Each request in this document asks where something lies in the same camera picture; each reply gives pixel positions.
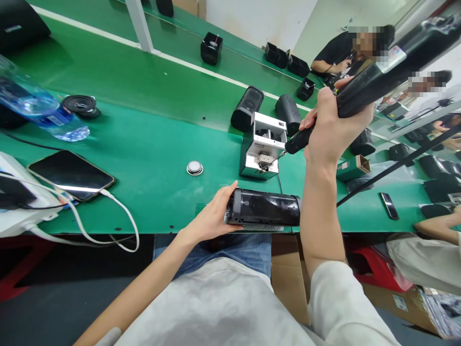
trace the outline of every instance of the bottle label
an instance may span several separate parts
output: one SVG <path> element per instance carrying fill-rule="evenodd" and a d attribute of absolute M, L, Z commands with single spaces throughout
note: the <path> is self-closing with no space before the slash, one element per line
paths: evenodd
<path fill-rule="evenodd" d="M 57 127 L 66 125 L 73 119 L 74 116 L 74 114 L 60 104 L 59 107 L 52 113 L 27 115 L 25 117 L 39 127 Z"/>

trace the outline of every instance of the hand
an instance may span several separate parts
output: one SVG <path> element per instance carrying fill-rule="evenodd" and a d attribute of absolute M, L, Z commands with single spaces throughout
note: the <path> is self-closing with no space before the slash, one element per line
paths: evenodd
<path fill-rule="evenodd" d="M 237 183 L 236 180 L 231 186 L 220 188 L 212 201 L 202 209 L 186 228 L 180 231 L 180 234 L 187 236 L 190 241 L 198 244 L 201 241 L 213 239 L 229 232 L 242 230 L 242 226 L 224 223 L 226 206 L 237 187 Z"/>
<path fill-rule="evenodd" d="M 332 70 L 333 73 L 339 74 L 343 72 L 345 69 L 349 67 L 349 65 L 352 63 L 352 60 L 346 59 L 344 61 L 341 61 L 338 65 L 333 66 Z"/>
<path fill-rule="evenodd" d="M 341 88 L 350 78 L 344 78 L 335 83 Z M 356 115 L 350 118 L 339 118 L 336 97 L 325 87 L 317 97 L 317 106 L 301 121 L 299 130 L 302 131 L 314 124 L 315 128 L 309 138 L 309 145 L 304 150 L 304 157 L 309 164 L 317 167 L 334 168 L 341 155 L 358 135 L 371 123 L 374 104 L 371 103 Z"/>

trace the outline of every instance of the silver device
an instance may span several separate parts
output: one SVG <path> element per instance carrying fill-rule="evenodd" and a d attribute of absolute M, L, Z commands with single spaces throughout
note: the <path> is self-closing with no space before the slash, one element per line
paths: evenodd
<path fill-rule="evenodd" d="M 279 174 L 279 160 L 285 151 L 287 124 L 255 112 L 251 130 L 243 134 L 240 175 L 270 179 Z"/>

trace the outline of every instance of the electric screwdriver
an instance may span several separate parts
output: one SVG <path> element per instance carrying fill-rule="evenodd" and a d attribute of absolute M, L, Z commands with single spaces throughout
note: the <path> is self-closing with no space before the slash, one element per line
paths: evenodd
<path fill-rule="evenodd" d="M 432 17 L 423 21 L 388 51 L 387 61 L 373 62 L 337 92 L 338 116 L 348 118 L 375 102 L 420 71 L 461 36 L 459 18 Z M 294 154 L 309 143 L 312 127 L 298 131 L 285 151 Z"/>

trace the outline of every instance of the black shirt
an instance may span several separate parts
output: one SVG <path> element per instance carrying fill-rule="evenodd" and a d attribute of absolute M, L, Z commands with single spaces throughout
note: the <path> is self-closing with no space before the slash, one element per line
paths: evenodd
<path fill-rule="evenodd" d="M 346 58 L 351 54 L 352 51 L 352 40 L 356 37 L 355 33 L 343 32 L 339 34 L 322 49 L 320 53 L 317 54 L 314 61 L 323 60 L 329 64 L 339 64 L 341 61 L 346 60 Z M 325 73 L 320 73 L 312 70 L 312 73 L 324 77 Z"/>

